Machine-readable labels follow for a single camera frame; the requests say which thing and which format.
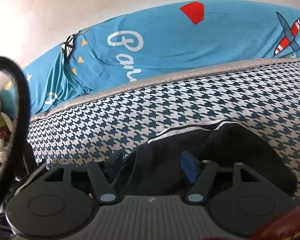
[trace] mattress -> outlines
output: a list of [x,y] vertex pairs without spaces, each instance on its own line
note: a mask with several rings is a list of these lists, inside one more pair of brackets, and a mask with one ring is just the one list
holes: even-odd
[[300,205],[300,59],[200,68],[76,98],[32,117],[28,142],[49,167],[85,165],[119,149],[128,155],[169,127],[228,118],[263,138],[293,170]]

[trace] doll leg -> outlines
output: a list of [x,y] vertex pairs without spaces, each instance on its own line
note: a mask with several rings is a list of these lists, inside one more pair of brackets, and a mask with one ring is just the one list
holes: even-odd
[[0,162],[3,163],[6,160],[6,153],[3,151],[4,138],[0,139]]

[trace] white star print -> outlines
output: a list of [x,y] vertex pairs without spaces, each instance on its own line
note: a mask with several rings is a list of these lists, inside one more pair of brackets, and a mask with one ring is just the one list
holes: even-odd
[[27,75],[27,81],[29,81],[29,84],[31,85],[31,82],[30,82],[30,78],[32,77],[32,75],[29,75],[29,72],[28,72],[28,75]]

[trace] red shape print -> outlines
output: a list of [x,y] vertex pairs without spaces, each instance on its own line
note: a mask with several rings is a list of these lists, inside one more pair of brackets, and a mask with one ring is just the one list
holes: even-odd
[[204,19],[204,4],[200,2],[191,2],[180,8],[185,15],[194,23],[198,24]]

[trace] gray textured panel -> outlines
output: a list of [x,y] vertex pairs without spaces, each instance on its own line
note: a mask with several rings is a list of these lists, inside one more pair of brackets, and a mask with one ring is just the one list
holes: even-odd
[[64,240],[196,240],[213,236],[243,239],[221,230],[203,207],[187,205],[178,196],[126,196],[117,205],[101,207],[86,228]]

